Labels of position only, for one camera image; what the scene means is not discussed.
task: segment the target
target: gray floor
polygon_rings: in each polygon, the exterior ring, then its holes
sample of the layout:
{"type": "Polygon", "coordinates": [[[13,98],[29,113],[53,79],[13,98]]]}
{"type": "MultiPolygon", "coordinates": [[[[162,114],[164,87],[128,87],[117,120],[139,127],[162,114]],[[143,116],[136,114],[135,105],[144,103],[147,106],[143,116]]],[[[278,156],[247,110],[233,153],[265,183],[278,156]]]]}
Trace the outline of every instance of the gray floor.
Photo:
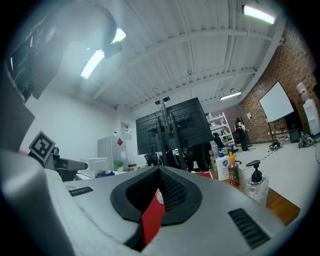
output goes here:
{"type": "Polygon", "coordinates": [[[316,161],[316,153],[320,162],[320,143],[317,152],[315,146],[298,148],[298,143],[288,143],[272,154],[268,152],[269,145],[254,144],[245,152],[238,147],[236,159],[242,162],[239,167],[246,177],[250,177],[254,169],[247,168],[246,164],[260,160],[259,169],[269,178],[269,187],[300,207],[301,217],[308,210],[319,185],[320,164],[316,161]]]}

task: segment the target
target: whiteboard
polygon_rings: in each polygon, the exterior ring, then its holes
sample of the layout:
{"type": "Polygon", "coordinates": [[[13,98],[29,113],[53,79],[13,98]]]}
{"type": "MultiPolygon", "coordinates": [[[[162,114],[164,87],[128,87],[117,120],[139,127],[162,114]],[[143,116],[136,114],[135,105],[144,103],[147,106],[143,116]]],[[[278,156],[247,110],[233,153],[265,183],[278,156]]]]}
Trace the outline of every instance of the whiteboard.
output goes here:
{"type": "Polygon", "coordinates": [[[260,99],[260,104],[269,123],[283,118],[294,111],[288,96],[279,82],[276,82],[260,99]]]}

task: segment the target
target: brick wall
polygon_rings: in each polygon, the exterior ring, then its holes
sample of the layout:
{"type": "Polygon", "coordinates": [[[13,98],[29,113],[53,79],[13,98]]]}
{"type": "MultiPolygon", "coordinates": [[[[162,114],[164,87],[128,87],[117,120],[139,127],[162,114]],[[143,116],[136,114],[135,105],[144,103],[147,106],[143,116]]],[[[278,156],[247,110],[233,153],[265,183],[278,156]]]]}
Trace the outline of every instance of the brick wall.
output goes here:
{"type": "MultiPolygon", "coordinates": [[[[309,125],[303,109],[304,102],[296,89],[300,82],[306,86],[310,97],[315,101],[318,113],[320,113],[320,102],[313,93],[313,87],[317,83],[313,76],[316,66],[308,46],[292,23],[287,23],[282,38],[284,45],[277,48],[264,73],[244,100],[236,107],[220,111],[220,113],[226,114],[227,119],[228,115],[230,116],[229,123],[234,123],[237,116],[242,117],[246,128],[249,129],[250,142],[270,140],[269,126],[266,123],[265,112],[259,100],[277,81],[282,85],[289,100],[295,104],[305,131],[309,131],[309,125]],[[246,116],[248,112],[252,115],[251,120],[248,120],[246,116]]],[[[286,122],[282,118],[272,122],[270,126],[273,131],[281,130],[286,126],[286,122]]]]}

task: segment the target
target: large black display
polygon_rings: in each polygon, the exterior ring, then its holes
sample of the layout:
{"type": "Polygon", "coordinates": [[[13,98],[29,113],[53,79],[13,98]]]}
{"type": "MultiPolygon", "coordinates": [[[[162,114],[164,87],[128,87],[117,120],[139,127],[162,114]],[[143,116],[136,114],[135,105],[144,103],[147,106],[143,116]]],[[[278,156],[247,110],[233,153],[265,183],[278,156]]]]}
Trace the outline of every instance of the large black display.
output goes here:
{"type": "Polygon", "coordinates": [[[160,111],[136,120],[136,140],[139,155],[162,152],[162,140],[165,151],[180,148],[179,143],[183,149],[214,140],[198,98],[168,108],[161,107],[160,111]],[[160,121],[162,140],[158,135],[157,116],[160,121]],[[170,117],[174,118],[178,141],[170,117]]]}

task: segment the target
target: white shelving unit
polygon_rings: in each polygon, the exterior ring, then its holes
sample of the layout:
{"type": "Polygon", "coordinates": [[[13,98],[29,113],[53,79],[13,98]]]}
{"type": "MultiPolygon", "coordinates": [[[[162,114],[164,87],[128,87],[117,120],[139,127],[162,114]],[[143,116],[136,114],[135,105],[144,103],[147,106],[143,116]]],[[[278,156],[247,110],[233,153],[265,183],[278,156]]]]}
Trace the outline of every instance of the white shelving unit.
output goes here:
{"type": "MultiPolygon", "coordinates": [[[[209,113],[206,116],[206,118],[207,118],[208,123],[211,124],[210,130],[211,130],[212,134],[218,133],[220,135],[221,129],[224,129],[227,132],[227,134],[219,136],[224,145],[228,145],[228,144],[233,145],[235,143],[234,136],[232,135],[232,130],[230,129],[230,126],[229,126],[228,120],[225,116],[225,113],[222,112],[222,115],[219,115],[219,116],[212,116],[212,114],[209,113]],[[227,137],[228,141],[223,141],[223,137],[227,137]]],[[[212,152],[216,158],[218,156],[217,145],[212,145],[212,152]]]]}

